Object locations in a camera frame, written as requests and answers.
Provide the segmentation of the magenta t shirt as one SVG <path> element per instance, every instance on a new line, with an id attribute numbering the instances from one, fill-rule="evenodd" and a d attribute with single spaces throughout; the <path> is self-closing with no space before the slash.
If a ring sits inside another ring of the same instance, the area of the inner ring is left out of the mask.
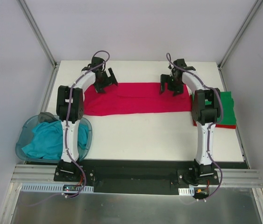
<path id="1" fill-rule="evenodd" d="M 190 112 L 192 99 L 187 88 L 182 94 L 172 91 L 160 93 L 159 83 L 119 83 L 97 93 L 94 86 L 85 92 L 84 114 L 108 116 L 123 114 Z"/>

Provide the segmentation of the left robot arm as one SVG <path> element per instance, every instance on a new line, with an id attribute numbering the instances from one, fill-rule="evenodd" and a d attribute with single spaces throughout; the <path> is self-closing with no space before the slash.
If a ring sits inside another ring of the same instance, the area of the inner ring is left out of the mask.
<path id="1" fill-rule="evenodd" d="M 57 116 L 61 120 L 63 130 L 63 152 L 61 161 L 78 162 L 78 127 L 84 115 L 85 91 L 94 87 L 97 93 L 105 93 L 105 88 L 118 85 L 111 68 L 106 72 L 106 60 L 93 56 L 91 63 L 81 70 L 78 77 L 70 85 L 61 85 L 57 90 Z"/>

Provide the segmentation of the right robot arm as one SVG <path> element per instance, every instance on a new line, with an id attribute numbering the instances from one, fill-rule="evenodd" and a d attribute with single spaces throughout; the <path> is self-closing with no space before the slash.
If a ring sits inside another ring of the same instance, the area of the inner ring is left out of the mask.
<path id="1" fill-rule="evenodd" d="M 160 76 L 160 93 L 165 90 L 173 96 L 184 93 L 188 87 L 193 93 L 192 119 L 198 128 L 198 144 L 195 161 L 200 166 L 213 164 L 213 132 L 216 124 L 223 118 L 220 90 L 207 86 L 192 66 L 187 66 L 184 59 L 171 60 L 168 53 L 170 74 Z"/>

